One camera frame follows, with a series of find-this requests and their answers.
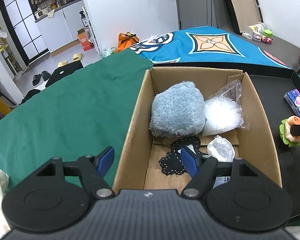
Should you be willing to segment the burger squishy toy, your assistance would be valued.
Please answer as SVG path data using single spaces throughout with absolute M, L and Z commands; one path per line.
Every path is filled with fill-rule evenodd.
M 300 136 L 293 136 L 291 134 L 291 127 L 293 125 L 300 125 L 300 118 L 298 116 L 290 116 L 281 121 L 279 125 L 280 137 L 285 145 L 294 147 L 300 145 Z

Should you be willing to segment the small clear bag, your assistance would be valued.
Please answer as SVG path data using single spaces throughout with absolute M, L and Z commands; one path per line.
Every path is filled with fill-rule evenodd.
M 207 154 L 220 162 L 232 163 L 235 150 L 227 139 L 217 135 L 207 145 Z

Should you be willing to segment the blue tissue pack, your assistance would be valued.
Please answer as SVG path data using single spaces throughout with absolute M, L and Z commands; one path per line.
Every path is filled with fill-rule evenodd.
M 300 118 L 300 92 L 297 89 L 290 90 L 284 95 L 294 114 Z

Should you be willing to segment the brown cardboard box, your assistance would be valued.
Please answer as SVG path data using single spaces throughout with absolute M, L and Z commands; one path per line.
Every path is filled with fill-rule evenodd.
M 281 172 L 273 135 L 249 75 L 236 69 L 154 67 L 145 72 L 121 153 L 113 190 L 182 191 L 188 172 L 163 172 L 159 161 L 180 138 L 198 136 L 206 151 L 216 135 L 234 155 L 276 184 Z

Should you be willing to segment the white bead bag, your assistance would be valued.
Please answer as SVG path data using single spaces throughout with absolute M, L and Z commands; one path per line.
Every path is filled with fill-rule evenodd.
M 237 128 L 249 129 L 249 118 L 243 113 L 241 81 L 231 81 L 208 97 L 205 100 L 204 114 L 204 136 L 222 134 Z

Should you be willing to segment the grey plush toy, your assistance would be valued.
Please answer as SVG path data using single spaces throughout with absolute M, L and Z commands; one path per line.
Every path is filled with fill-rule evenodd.
M 204 106 L 204 97 L 192 81 L 177 83 L 154 97 L 149 130 L 155 137 L 197 135 L 206 122 Z

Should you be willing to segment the green cloth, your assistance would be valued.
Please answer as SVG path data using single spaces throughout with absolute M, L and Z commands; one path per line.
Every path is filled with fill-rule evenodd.
M 152 62 L 127 49 L 62 78 L 0 120 L 0 170 L 15 186 L 52 157 L 75 161 L 106 147 L 112 185 L 146 70 Z

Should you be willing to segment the grey low platform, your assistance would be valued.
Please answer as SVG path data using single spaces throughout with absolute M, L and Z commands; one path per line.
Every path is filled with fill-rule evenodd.
M 254 40 L 248 40 L 242 35 L 236 34 L 243 40 L 250 42 L 266 52 L 273 60 L 292 68 L 296 72 L 300 72 L 300 48 L 279 38 L 273 36 L 272 44 L 265 44 Z

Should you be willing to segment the green lidded cup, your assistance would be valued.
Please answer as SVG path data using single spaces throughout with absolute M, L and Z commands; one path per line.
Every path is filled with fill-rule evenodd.
M 272 31 L 269 29 L 264 29 L 263 34 L 264 34 L 264 36 L 269 37 L 269 38 L 272 38 L 272 36 L 273 36 Z

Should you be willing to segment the black chair back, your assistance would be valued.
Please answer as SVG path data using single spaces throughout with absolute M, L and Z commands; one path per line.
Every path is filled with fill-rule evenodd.
M 50 76 L 48 79 L 45 87 L 49 87 L 56 83 L 57 81 L 61 80 L 62 78 L 73 74 L 75 71 L 82 69 L 83 65 L 81 61 L 75 61 L 68 63 L 64 66 L 58 67 L 57 69 L 54 70 L 53 74 Z

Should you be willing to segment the black slippers pair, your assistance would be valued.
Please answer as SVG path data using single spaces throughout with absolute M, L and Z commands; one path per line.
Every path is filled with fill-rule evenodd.
M 41 79 L 47 81 L 50 77 L 51 74 L 48 71 L 44 70 L 40 74 L 36 74 L 33 76 L 32 85 L 36 86 L 40 83 Z

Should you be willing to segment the blue patterned blanket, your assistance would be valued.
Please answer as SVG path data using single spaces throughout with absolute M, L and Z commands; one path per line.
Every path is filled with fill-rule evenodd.
M 215 67 L 288 78 L 294 70 L 260 47 L 215 27 L 195 27 L 130 46 L 156 66 Z

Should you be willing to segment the orange bag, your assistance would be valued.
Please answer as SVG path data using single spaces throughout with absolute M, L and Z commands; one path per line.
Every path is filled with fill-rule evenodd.
M 127 32 L 125 34 L 119 33 L 117 51 L 121 52 L 136 43 L 139 43 L 139 38 L 136 34 L 130 32 Z

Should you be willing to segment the orange cardboard carton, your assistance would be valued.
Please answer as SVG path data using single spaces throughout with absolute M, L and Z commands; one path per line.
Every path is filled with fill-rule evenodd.
M 84 51 L 94 48 L 93 42 L 90 42 L 90 34 L 86 31 L 85 28 L 79 29 L 77 31 L 77 39 L 80 41 L 80 44 Z

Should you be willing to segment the framed brown board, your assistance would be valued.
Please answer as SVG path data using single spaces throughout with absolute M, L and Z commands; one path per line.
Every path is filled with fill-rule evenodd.
M 225 3 L 236 34 L 243 33 L 249 25 L 263 22 L 258 0 L 225 0 Z

